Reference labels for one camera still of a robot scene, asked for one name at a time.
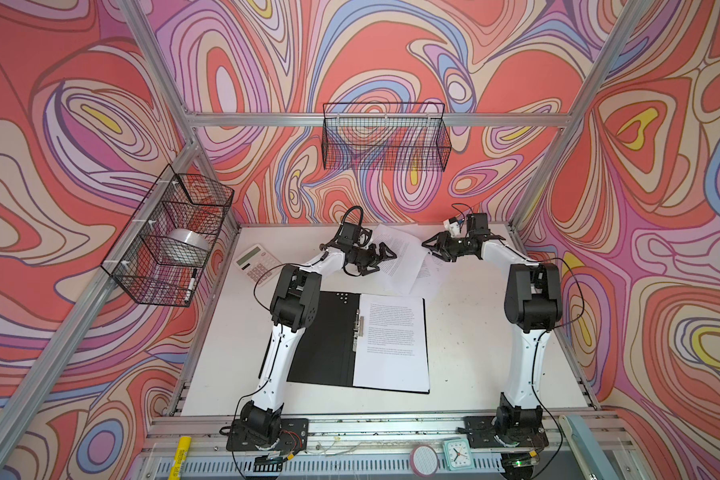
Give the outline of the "small teal alarm clock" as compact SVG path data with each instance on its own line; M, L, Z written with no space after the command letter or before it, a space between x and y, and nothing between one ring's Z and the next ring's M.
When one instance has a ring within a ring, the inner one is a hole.
M474 468L469 442L465 438L454 438L443 442L445 465L449 471L462 471Z

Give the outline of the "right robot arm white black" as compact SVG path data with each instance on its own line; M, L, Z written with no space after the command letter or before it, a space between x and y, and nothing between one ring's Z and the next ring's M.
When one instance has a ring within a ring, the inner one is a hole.
M504 313L514 327L509 383L500 394L492 421L495 438L509 443L522 431L542 428L544 407L539 398L543 361L549 336L563 315L559 269L530 259L506 244L489 228L485 213L444 222L445 229L421 246L449 263L475 256L506 277Z

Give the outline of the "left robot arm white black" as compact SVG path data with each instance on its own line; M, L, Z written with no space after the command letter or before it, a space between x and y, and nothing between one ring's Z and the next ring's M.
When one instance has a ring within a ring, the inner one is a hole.
M317 317L322 277L352 265L362 277L378 272L380 264L397 258L383 241L359 223L342 222L320 253L305 263L284 263L270 301L272 331L256 389L242 396L236 412L239 429L265 445L281 435L284 393L296 349Z

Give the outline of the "round pink white disc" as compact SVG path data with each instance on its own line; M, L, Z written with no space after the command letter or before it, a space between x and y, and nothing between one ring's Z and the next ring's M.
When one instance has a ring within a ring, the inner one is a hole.
M409 455L412 472L421 478L433 476L439 470L439 459L436 451L428 445L417 445Z

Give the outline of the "printed paper sheet stack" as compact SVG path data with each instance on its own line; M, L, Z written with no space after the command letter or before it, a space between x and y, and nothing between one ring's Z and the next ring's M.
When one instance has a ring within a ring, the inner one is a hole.
M373 230L372 241L384 244L396 257L380 263L380 270L388 285L400 295L408 295L413 289L423 265L427 250L414 235L386 225Z

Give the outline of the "pink desk calculator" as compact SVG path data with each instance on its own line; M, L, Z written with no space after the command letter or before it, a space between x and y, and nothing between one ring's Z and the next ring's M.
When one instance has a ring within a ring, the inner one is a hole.
M237 268L254 284L265 284L269 281L280 261L260 244L254 244L234 259Z

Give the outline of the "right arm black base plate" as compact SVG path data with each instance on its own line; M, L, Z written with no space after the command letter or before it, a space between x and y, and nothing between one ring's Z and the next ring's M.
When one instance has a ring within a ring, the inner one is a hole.
M495 417L466 416L463 425L456 432L465 435L469 446L473 449L504 448L512 451L544 450L549 440L543 428L509 427L500 433L495 425Z

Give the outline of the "red folder black inside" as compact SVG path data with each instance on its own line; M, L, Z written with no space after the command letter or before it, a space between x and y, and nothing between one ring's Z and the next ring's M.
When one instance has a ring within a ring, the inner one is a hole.
M352 386L353 327L359 297L350 292L320 293L317 317L300 340L288 374L291 383Z

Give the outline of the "light blue bar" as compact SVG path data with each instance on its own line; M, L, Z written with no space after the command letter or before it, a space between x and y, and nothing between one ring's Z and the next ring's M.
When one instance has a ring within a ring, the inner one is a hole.
M585 479L618 480L616 469L580 415L562 415L561 431Z

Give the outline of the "yellow marker pen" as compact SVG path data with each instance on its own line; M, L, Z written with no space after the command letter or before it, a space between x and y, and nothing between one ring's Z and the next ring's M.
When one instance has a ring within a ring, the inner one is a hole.
M173 463L168 473L169 480L180 480L182 475L183 465L187 459L192 438L190 436L182 436L177 444L177 448L174 454Z

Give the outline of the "white tape roll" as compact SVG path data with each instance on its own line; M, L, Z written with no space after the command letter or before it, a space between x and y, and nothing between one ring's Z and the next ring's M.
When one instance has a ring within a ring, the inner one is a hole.
M187 245L202 251L210 251L211 245L205 236L198 232L185 228L175 228L170 231L167 237L182 245Z

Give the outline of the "metal folder clip mechanism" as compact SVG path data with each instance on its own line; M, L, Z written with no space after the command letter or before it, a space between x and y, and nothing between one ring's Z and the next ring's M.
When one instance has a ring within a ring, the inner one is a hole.
M357 310L354 327L353 327L353 341L352 341L352 351L354 353L356 353L358 350L359 340L363 336L363 330L364 330L364 316L361 314L360 310Z

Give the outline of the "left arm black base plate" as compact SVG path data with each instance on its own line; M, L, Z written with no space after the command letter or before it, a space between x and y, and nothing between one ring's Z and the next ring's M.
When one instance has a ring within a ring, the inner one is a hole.
M299 452L307 447L309 420L307 418L275 419L259 428L250 422L236 419L219 429L226 438L230 452Z

